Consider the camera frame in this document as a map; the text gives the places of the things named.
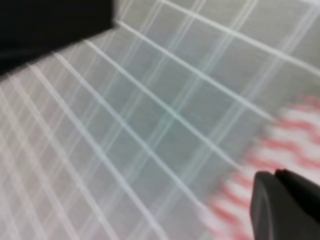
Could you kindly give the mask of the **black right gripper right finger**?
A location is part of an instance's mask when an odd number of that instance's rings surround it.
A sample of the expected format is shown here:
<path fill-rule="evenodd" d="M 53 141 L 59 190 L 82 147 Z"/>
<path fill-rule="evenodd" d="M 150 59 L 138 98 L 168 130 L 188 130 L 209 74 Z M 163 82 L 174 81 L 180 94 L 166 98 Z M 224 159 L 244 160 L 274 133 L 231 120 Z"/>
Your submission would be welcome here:
<path fill-rule="evenodd" d="M 278 169 L 274 175 L 305 213 L 312 218 L 320 217 L 319 185 L 287 169 Z"/>

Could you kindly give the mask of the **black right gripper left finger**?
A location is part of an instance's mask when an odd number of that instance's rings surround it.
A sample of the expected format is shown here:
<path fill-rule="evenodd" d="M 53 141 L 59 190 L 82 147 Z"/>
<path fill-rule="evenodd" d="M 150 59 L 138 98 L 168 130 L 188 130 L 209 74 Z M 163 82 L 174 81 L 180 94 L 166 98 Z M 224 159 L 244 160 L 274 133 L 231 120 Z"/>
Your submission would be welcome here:
<path fill-rule="evenodd" d="M 254 176 L 250 219 L 256 240 L 318 240 L 320 217 L 309 216 L 275 177 L 259 171 Z"/>

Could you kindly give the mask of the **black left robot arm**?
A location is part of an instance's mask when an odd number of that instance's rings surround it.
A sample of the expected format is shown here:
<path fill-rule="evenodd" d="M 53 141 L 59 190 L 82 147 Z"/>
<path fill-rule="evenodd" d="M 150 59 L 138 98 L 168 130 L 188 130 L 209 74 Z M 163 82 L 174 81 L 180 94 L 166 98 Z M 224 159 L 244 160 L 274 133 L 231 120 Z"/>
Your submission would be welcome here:
<path fill-rule="evenodd" d="M 115 26 L 115 0 L 2 0 L 0 74 Z"/>

